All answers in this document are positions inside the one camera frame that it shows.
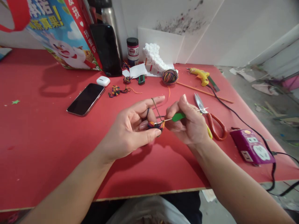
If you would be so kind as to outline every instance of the black lid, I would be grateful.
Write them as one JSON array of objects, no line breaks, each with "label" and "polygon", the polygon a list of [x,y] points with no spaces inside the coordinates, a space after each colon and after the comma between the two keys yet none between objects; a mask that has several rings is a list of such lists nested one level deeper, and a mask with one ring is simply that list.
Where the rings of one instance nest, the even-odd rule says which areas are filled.
[{"label": "black lid", "polygon": [[138,39],[135,38],[135,37],[129,37],[127,39],[127,45],[130,45],[130,46],[137,46],[138,45]]},{"label": "black lid", "polygon": [[112,1],[111,0],[92,0],[89,3],[91,6],[94,6],[96,9],[99,8],[111,8]]}]

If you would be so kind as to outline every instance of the yarn ball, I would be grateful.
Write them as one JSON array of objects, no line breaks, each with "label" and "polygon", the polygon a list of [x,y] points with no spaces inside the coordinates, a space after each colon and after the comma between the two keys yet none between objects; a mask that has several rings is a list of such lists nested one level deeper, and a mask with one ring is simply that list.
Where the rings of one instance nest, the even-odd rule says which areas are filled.
[{"label": "yarn ball", "polygon": [[130,77],[124,77],[124,83],[131,83],[131,79]]},{"label": "yarn ball", "polygon": [[166,85],[173,85],[178,81],[178,73],[174,69],[168,69],[162,73],[162,81]]}]

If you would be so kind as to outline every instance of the stainless steel bottle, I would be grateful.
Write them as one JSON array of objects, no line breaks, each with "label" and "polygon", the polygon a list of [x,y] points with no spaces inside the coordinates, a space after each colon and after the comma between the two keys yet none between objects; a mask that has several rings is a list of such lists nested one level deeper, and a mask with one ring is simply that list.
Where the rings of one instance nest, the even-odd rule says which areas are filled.
[{"label": "stainless steel bottle", "polygon": [[101,0],[101,8],[102,8],[103,23],[111,25],[114,30],[118,57],[122,64],[123,60],[122,60],[122,52],[121,52],[121,42],[119,40],[119,33],[118,33],[118,29],[117,29],[117,24],[116,24],[116,17],[115,17],[114,10],[112,8],[111,0]]}]

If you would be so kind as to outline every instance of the black phone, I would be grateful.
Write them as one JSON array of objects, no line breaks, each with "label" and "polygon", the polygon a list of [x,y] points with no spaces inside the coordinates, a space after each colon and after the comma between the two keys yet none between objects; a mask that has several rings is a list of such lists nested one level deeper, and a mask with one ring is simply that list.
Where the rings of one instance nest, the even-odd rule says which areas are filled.
[{"label": "black phone", "polygon": [[118,57],[115,34],[112,26],[91,24],[90,31],[107,76],[122,76],[121,61]]},{"label": "black phone", "polygon": [[77,96],[66,111],[78,116],[85,116],[104,92],[104,86],[90,83],[79,96]]}]

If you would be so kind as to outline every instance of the red tabletop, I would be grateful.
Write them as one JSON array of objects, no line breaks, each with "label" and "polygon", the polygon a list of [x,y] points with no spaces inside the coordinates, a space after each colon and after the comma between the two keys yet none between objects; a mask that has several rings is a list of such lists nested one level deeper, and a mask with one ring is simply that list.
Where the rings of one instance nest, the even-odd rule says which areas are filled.
[{"label": "red tabletop", "polygon": [[[205,91],[210,90],[201,87],[200,80],[188,74],[186,67],[209,72],[220,88],[218,95],[235,102],[226,104],[268,140],[272,151],[283,152],[216,67],[175,65],[180,82]],[[45,50],[13,49],[0,61],[0,73],[2,211],[36,206],[97,146],[120,110],[145,98],[168,97],[168,88],[161,79],[148,77],[142,86],[136,80],[129,85],[142,94],[130,92],[109,98],[112,85],[125,88],[123,77],[115,77],[111,78],[106,92],[90,113],[86,117],[78,117],[67,113],[66,108],[89,83],[95,83],[102,72],[65,70]],[[189,102],[194,102],[194,90],[176,84],[170,86],[170,92],[168,101],[158,108],[161,115],[165,115],[166,108],[184,93]],[[198,94],[204,106],[209,107],[207,110],[228,129],[232,126],[247,128],[214,97]],[[272,165],[254,167],[244,163],[230,135],[217,144],[256,181],[271,181]],[[299,179],[299,170],[288,156],[277,155],[275,158],[276,180]],[[207,187],[210,184],[192,153],[173,133],[164,129],[152,144],[113,164],[95,199]]]}]

